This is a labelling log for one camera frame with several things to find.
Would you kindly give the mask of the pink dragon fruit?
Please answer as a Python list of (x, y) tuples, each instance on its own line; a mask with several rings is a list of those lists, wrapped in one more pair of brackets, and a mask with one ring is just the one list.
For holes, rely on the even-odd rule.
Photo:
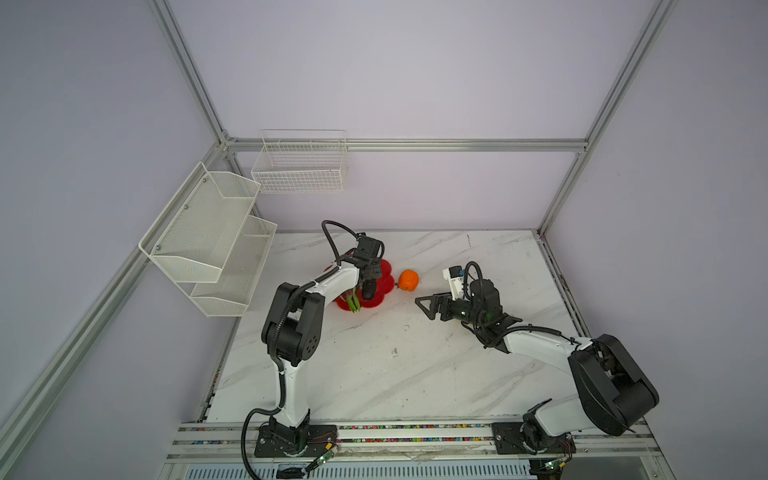
[(352, 313), (359, 312), (361, 310), (361, 304), (360, 299), (357, 295), (357, 289), (351, 288), (347, 290), (343, 295), (343, 299), (345, 300), (348, 310)]

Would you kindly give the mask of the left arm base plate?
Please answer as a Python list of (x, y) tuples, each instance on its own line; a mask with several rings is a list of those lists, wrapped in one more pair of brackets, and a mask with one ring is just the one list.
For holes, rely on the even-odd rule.
[(327, 451), (327, 445), (338, 438), (336, 425), (309, 424), (305, 427), (284, 428), (280, 424), (259, 428), (253, 455), (263, 458), (317, 457)]

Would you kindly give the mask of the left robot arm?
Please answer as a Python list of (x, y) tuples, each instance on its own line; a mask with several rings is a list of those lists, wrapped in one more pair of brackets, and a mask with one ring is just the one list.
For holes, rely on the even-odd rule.
[(317, 350), (326, 308), (344, 295), (349, 309), (360, 309), (378, 293), (383, 277), (383, 242), (360, 234), (357, 245), (318, 277), (303, 285), (281, 284), (275, 292), (261, 338), (275, 364), (279, 398), (270, 414), (285, 427), (297, 428), (309, 417), (304, 364)]

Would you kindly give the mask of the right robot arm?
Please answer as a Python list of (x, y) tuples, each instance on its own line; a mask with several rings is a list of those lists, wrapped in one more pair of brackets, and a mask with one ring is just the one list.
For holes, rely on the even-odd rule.
[(567, 335), (506, 313), (490, 280), (423, 296), (415, 304), (430, 320), (457, 320), (486, 349), (532, 358), (569, 375), (575, 393), (531, 407), (519, 425), (521, 448), (542, 453), (574, 431), (597, 428), (620, 436), (660, 402), (658, 391), (615, 336)]

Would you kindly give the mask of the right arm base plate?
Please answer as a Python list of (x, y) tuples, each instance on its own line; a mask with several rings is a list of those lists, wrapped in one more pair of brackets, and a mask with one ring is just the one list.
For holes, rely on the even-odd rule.
[(496, 422), (491, 424), (491, 429), (500, 455), (571, 455), (575, 452), (569, 433), (552, 437), (531, 422)]

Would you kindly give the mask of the orange fake fruit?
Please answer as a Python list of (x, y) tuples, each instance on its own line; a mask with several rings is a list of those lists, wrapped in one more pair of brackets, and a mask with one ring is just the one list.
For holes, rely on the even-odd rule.
[(398, 288), (400, 290), (413, 292), (419, 285), (420, 277), (417, 272), (411, 269), (404, 270), (398, 278)]

